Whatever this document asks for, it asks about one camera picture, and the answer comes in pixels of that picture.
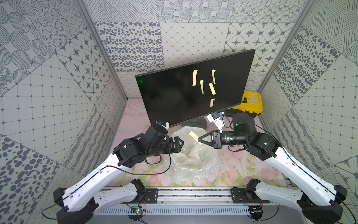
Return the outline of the yellow sticky note bottom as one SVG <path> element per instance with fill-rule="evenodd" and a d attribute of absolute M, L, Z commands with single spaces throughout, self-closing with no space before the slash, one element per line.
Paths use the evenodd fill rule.
<path fill-rule="evenodd" d="M 215 98 L 210 100 L 210 107 L 213 107 L 214 101 L 215 101 Z"/>

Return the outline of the yellow sticky note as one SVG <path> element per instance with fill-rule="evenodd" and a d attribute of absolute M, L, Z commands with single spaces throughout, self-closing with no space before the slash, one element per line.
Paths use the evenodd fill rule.
<path fill-rule="evenodd" d="M 193 132 L 193 131 L 191 131 L 190 133 L 189 133 L 189 135 L 199 144 L 199 145 L 201 145 L 202 143 L 201 142 L 199 142 L 199 137 Z"/>
<path fill-rule="evenodd" d="M 214 84 L 213 83 L 209 83 L 209 87 L 211 90 L 212 95 L 214 96 L 216 94 L 215 88 L 214 88 Z"/>
<path fill-rule="evenodd" d="M 213 84 L 215 85 L 216 84 L 216 80 L 215 80 L 215 72 L 216 70 L 212 69 L 212 79 L 213 79 Z"/>
<path fill-rule="evenodd" d="M 215 98 L 210 100 L 210 107 L 213 107 L 214 101 L 215 101 Z"/>
<path fill-rule="evenodd" d="M 203 87 L 203 83 L 204 83 L 204 80 L 200 80 L 200 90 L 201 90 L 201 94 L 204 94 L 204 87 Z"/>
<path fill-rule="evenodd" d="M 193 70 L 193 81 L 192 86 L 196 86 L 196 80 L 197 80 L 197 70 Z"/>

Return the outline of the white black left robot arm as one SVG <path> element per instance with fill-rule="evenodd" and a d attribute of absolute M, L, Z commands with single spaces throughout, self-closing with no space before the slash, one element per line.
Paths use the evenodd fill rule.
<path fill-rule="evenodd" d="M 168 136 L 167 129 L 158 124 L 146 133 L 123 140 L 113 153 L 77 184 L 54 191 L 54 203 L 61 207 L 56 214 L 59 224 L 85 224 L 97 212 L 120 203 L 140 204 L 145 201 L 146 189 L 141 180 L 124 187 L 104 191 L 115 177 L 129 174 L 130 169 L 147 157 L 179 153 L 184 141 Z"/>

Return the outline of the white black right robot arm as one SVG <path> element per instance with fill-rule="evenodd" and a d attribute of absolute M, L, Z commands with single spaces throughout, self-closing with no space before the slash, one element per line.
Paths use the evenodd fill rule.
<path fill-rule="evenodd" d="M 258 132 L 253 117 L 235 114 L 232 117 L 233 130 L 223 131 L 221 115 L 213 113 L 207 116 L 218 130 L 204 134 L 198 142 L 215 149 L 241 145 L 243 150 L 279 170 L 298 187 L 280 188 L 252 178 L 242 191 L 248 201 L 271 201 L 291 207 L 314 224 L 339 223 L 346 206 L 347 190 L 343 186 L 332 185 L 318 177 L 288 153 L 275 137 Z"/>

